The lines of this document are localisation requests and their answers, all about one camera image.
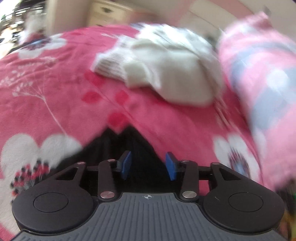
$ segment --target pink floral comforter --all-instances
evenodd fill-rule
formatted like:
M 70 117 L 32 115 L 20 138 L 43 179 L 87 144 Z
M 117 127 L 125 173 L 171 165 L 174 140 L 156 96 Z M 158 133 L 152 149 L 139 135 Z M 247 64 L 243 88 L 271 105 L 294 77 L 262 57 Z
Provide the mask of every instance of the pink floral comforter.
M 149 88 L 127 89 L 89 68 L 129 26 L 91 27 L 54 35 L 0 60 L 0 238 L 19 230 L 11 201 L 65 156 L 108 126 L 137 128 L 165 157 L 221 163 L 260 181 L 239 102 L 229 90 L 208 108 L 169 104 Z

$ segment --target cream dresser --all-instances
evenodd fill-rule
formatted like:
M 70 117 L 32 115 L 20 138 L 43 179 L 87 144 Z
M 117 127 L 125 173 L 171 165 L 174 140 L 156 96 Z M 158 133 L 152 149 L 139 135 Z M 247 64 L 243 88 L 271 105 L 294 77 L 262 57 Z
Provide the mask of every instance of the cream dresser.
M 126 1 L 96 0 L 91 3 L 88 26 L 153 22 L 155 14 Z

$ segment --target drawer handle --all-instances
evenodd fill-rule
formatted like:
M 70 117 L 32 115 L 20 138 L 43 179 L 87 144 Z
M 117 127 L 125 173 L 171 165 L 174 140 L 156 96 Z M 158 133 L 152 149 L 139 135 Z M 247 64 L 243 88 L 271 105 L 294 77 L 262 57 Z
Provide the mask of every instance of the drawer handle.
M 106 8 L 106 7 L 101 7 L 101 9 L 102 9 L 105 13 L 111 13 L 111 12 L 113 12 L 111 9 Z

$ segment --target headboard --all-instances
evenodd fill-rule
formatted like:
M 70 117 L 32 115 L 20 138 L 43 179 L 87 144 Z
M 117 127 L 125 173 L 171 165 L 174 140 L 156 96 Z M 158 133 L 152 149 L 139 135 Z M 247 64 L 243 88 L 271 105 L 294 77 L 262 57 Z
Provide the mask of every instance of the headboard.
M 224 29 L 234 20 L 268 8 L 273 26 L 296 40 L 296 3 L 293 0 L 183 0 L 184 2 L 190 7 L 181 13 L 178 26 L 189 28 L 203 36 L 215 37 L 218 29 Z

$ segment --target pink pillow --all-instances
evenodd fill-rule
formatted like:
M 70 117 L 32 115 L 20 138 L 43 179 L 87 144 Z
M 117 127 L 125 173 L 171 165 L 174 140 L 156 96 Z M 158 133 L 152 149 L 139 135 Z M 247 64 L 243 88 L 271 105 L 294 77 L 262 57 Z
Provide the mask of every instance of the pink pillow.
M 261 12 L 228 27 L 218 50 L 256 142 L 263 183 L 281 188 L 296 178 L 296 44 Z

